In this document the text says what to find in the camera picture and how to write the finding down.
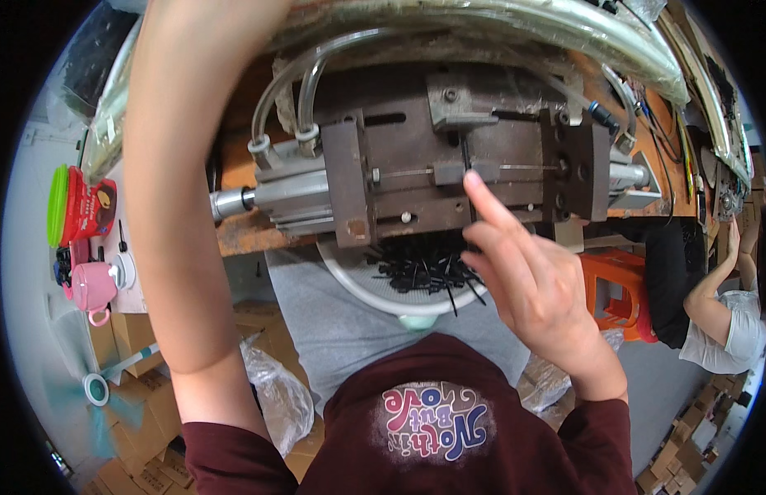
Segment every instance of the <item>wooden workbench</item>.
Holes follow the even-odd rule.
[[[597,100],[611,111],[619,122],[626,122],[625,110],[611,96],[610,85],[599,70],[595,61],[580,53],[571,54],[573,62],[584,76],[584,93],[590,100]],[[254,113],[257,100],[272,79],[270,57],[255,61],[240,80],[235,94],[227,105],[221,132],[219,133],[218,149],[223,167],[221,178],[222,189],[232,189],[240,186],[256,187],[254,178],[255,164],[246,146],[251,137],[251,116]],[[669,132],[672,128],[672,115],[661,98],[654,92],[647,92],[647,100],[653,113]],[[273,143],[292,139],[285,133],[271,112],[266,132]],[[680,149],[677,133],[673,133],[672,145]],[[674,186],[676,202],[675,216],[695,216],[696,206],[693,198],[688,197],[683,165],[672,163],[663,150],[655,149],[649,128],[642,118],[636,131],[637,143],[634,151],[643,151],[647,161],[652,165],[655,177],[661,184],[663,200],[656,201],[644,210],[609,210],[609,217],[625,216],[667,216],[670,212],[671,196],[669,179]],[[666,176],[661,166],[658,153],[664,153],[663,158],[669,171]],[[315,236],[291,237],[275,229],[268,218],[255,208],[248,214],[239,215],[225,220],[217,229],[221,255],[224,257],[274,250],[293,245],[310,244],[315,242]]]

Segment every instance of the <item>pink cup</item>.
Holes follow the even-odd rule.
[[[81,311],[89,312],[94,326],[105,325],[111,316],[108,303],[116,297],[116,284],[108,274],[111,265],[103,262],[81,263],[73,269],[73,299]],[[95,322],[94,315],[105,311],[105,316]]]

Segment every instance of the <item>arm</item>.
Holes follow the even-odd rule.
[[[749,225],[743,232],[740,239],[740,248],[738,250],[738,271],[740,272],[740,281],[743,288],[749,291],[754,286],[757,279],[757,265],[751,257],[754,245],[757,243],[757,236],[760,233],[760,215],[757,215],[757,222]]]
[[[151,1],[123,144],[134,260],[180,417],[268,440],[238,348],[204,163],[243,69],[288,8],[270,0]]]
[[[483,254],[462,259],[484,279],[502,321],[571,377],[581,401],[627,402],[625,372],[586,310],[578,256],[529,233],[476,173],[466,173],[464,185],[484,221],[464,231]]]
[[[715,298],[715,292],[726,280],[738,261],[740,233],[738,225],[730,224],[728,253],[723,263],[708,273],[693,290],[688,293],[683,302],[685,313],[707,335],[719,344],[726,346],[729,338],[732,311]]]

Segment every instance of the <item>orange plastic stool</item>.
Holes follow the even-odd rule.
[[[581,254],[583,279],[586,288],[586,309],[594,315],[597,302],[597,279],[622,286],[622,299],[610,299],[606,316],[595,318],[600,330],[621,328],[625,330],[626,342],[656,342],[651,325],[637,325],[639,300],[646,301],[644,288],[644,258],[623,250],[609,250],[603,254]]]

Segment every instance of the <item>maroon shirt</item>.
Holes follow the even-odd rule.
[[[576,408],[558,435],[523,409],[498,367],[433,333],[353,374],[325,407],[301,486],[262,437],[187,423],[200,495],[224,493],[635,493],[620,400]]]

